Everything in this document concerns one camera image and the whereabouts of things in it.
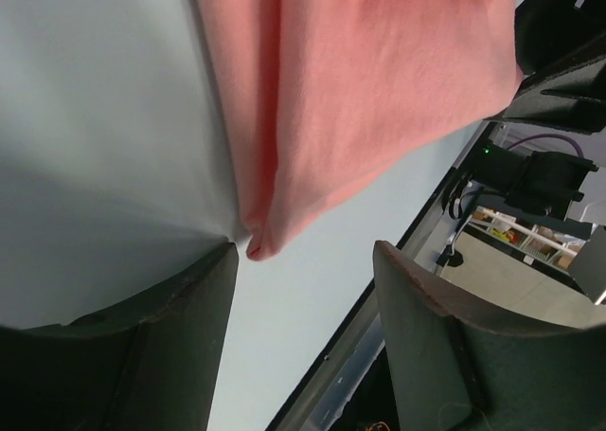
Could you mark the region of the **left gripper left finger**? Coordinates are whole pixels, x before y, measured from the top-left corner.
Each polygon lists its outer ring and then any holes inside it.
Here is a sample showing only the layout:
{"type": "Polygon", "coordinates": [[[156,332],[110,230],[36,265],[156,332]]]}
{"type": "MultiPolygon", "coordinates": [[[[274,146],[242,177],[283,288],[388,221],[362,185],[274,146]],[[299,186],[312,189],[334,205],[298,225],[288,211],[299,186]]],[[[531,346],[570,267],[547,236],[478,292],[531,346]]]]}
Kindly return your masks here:
{"type": "Polygon", "coordinates": [[[227,242],[67,325],[1,331],[5,430],[204,430],[238,271],[227,242]]]}

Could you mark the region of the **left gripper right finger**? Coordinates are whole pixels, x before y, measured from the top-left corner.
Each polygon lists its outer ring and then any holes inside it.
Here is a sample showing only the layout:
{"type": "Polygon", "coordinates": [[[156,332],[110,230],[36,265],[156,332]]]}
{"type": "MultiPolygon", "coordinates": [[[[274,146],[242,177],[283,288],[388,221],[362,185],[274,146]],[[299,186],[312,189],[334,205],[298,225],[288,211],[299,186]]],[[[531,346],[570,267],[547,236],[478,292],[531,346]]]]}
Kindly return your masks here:
{"type": "Polygon", "coordinates": [[[514,313],[407,258],[373,249],[403,430],[601,430],[605,328],[514,313]]]}

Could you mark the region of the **background storage shelf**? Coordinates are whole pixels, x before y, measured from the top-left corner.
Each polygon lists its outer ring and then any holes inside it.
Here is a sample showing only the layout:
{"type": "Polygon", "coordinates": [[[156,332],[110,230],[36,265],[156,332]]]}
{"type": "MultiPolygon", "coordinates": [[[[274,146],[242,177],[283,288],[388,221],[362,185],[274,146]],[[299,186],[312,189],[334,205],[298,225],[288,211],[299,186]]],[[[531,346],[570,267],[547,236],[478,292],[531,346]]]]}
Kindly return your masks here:
{"type": "Polygon", "coordinates": [[[552,278],[570,278],[568,268],[586,240],[478,207],[464,232],[552,278]]]}

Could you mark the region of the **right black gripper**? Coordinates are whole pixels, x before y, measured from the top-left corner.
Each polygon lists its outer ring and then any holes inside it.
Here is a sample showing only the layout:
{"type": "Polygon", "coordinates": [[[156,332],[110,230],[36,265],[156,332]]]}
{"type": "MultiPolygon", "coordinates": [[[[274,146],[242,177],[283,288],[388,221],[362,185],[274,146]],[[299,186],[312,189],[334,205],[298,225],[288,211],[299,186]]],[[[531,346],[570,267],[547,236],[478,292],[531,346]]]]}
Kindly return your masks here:
{"type": "Polygon", "coordinates": [[[605,0],[524,0],[515,12],[524,80],[492,121],[593,135],[605,129],[605,0]]]}

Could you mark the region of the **pink t shirt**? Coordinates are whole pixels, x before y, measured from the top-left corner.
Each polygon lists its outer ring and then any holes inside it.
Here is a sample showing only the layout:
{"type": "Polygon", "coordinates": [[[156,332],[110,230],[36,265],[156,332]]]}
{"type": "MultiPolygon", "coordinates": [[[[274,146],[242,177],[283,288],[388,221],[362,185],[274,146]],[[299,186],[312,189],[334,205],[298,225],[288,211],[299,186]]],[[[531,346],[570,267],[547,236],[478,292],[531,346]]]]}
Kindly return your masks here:
{"type": "Polygon", "coordinates": [[[501,112],[516,0],[197,0],[247,257],[267,260],[406,154],[501,112]]]}

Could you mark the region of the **aluminium frame rail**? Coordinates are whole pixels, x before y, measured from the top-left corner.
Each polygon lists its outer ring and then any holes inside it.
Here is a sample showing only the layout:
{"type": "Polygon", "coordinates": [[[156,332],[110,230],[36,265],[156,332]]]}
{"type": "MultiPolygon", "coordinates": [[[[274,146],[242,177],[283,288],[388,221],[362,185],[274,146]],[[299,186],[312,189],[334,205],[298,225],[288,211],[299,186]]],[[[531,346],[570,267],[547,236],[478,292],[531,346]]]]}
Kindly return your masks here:
{"type": "Polygon", "coordinates": [[[330,430],[342,417],[359,385],[384,348],[383,327],[376,314],[360,341],[329,375],[328,385],[321,386],[303,405],[301,412],[279,427],[279,430],[330,430]]]}

